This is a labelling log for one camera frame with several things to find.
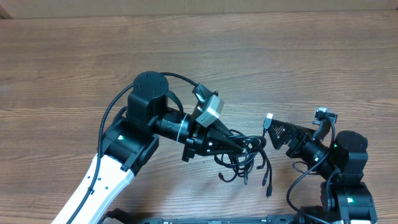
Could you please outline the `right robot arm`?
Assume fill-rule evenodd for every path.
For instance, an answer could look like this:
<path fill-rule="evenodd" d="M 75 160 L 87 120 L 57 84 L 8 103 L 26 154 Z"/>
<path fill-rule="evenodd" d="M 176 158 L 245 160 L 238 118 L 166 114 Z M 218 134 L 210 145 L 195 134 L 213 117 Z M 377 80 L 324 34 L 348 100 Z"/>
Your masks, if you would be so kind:
<path fill-rule="evenodd" d="M 335 131 L 335 119 L 317 119 L 313 130 L 292 123 L 266 118 L 264 128 L 272 145 L 288 145 L 286 155 L 298 158 L 307 166 L 289 187 L 288 193 L 311 173 L 324 178 L 321 205 L 296 207 L 293 223 L 376 223 L 373 197 L 362 181 L 368 161 L 368 140 L 354 131 Z"/>

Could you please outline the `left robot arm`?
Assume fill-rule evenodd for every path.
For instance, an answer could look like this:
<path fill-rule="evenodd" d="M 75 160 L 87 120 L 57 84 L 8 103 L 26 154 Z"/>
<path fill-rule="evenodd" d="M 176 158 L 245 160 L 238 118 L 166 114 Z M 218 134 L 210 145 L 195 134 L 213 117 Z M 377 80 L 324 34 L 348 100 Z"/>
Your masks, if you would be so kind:
<path fill-rule="evenodd" d="M 223 101 L 218 93 L 201 83 L 175 74 L 193 85 L 198 100 L 192 114 L 184 112 L 178 97 L 169 88 L 169 72 L 139 74 L 125 87 L 127 106 L 112 123 L 99 128 L 97 153 L 90 167 L 54 223 L 98 223 L 106 209 L 128 186 L 159 146 L 161 136 L 183 144 L 183 161 L 195 155 L 237 156 L 244 149 L 232 140 L 232 132 L 220 121 Z"/>

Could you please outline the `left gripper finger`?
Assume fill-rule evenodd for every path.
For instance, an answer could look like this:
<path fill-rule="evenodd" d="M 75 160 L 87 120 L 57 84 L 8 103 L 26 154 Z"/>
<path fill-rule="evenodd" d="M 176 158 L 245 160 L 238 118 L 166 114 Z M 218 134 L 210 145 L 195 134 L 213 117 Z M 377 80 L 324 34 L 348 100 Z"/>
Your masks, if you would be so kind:
<path fill-rule="evenodd" d="M 240 145 L 215 129 L 209 129 L 206 134 L 206 146 L 209 154 L 236 155 L 243 153 L 243 148 Z"/>
<path fill-rule="evenodd" d="M 211 137 L 230 137 L 234 136 L 234 133 L 228 129 L 219 119 L 212 122 L 211 124 Z"/>

